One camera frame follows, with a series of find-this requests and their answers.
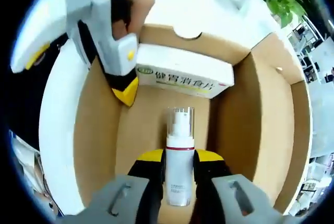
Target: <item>cardboard flap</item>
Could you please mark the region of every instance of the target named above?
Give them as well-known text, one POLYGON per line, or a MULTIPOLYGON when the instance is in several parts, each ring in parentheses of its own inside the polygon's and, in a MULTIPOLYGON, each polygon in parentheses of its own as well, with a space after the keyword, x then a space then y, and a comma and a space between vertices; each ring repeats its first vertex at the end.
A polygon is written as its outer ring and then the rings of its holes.
POLYGON ((306 86, 304 81, 291 86, 294 108, 294 142, 288 174, 274 206, 281 213, 294 203, 311 153, 311 113, 306 86))
POLYGON ((204 54, 232 65, 239 63, 250 52, 234 42, 202 33, 196 39, 183 39, 176 35, 172 27, 163 25, 144 25, 140 42, 170 46, 204 54))
POLYGON ((217 119, 210 122, 208 145, 226 160, 233 173, 252 181, 259 155, 262 111, 252 56, 234 66, 234 75, 235 85, 213 99, 217 105, 212 113, 217 112, 217 119))
POLYGON ((292 56, 275 33, 271 33, 252 49, 254 58, 276 68, 292 85, 304 80, 303 71, 296 56, 292 56))
POLYGON ((291 86, 274 68, 254 59, 261 93, 261 141, 253 182, 274 205, 287 177, 293 146, 291 86))
POLYGON ((115 175, 121 103, 111 92, 96 58, 83 86, 74 128, 74 166, 87 206, 92 194, 115 175))

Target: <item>cardboard box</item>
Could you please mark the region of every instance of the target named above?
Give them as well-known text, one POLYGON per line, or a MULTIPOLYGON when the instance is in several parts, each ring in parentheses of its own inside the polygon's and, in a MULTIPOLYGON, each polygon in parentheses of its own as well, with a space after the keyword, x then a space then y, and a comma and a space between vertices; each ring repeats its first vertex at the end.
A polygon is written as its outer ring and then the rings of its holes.
POLYGON ((232 65, 203 54, 152 44, 140 44, 137 54, 139 85, 208 99, 234 85, 232 65))
MULTIPOLYGON (((145 25, 140 41, 226 61, 233 65, 235 85, 212 100, 139 86, 128 108, 114 97, 95 60, 74 132, 84 204, 116 174, 126 174, 141 153, 165 147, 167 107, 194 107, 196 147, 222 155, 233 173, 252 180, 285 211, 307 162, 310 110, 303 74, 278 37, 270 34, 249 50, 205 33, 184 40, 171 27, 145 25)), ((190 206, 173 208, 163 200, 159 223, 188 223, 194 202, 195 196, 190 206)))

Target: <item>white bottle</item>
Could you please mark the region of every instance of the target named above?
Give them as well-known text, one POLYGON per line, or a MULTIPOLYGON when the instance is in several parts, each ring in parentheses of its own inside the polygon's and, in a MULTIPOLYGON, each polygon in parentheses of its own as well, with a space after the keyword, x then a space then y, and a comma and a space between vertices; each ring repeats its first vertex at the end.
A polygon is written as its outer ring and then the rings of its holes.
POLYGON ((165 171, 169 205, 190 204, 194 149, 194 108, 169 109, 165 171))

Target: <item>clear bottle cap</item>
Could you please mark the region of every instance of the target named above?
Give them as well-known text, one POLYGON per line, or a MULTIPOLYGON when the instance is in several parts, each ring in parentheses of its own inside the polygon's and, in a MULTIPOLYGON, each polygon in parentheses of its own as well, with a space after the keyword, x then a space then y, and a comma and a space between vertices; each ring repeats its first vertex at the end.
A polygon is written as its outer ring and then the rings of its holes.
POLYGON ((194 108, 169 108, 168 135, 194 138, 194 108))

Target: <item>red stripe on bottle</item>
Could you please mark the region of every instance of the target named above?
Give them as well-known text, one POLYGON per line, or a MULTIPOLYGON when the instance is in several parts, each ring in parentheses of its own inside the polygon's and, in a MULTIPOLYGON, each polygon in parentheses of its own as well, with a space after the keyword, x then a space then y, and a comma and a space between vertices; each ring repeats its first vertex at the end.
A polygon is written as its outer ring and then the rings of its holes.
POLYGON ((177 151, 187 151, 187 150, 194 150, 194 147, 166 147, 169 150, 177 150, 177 151))

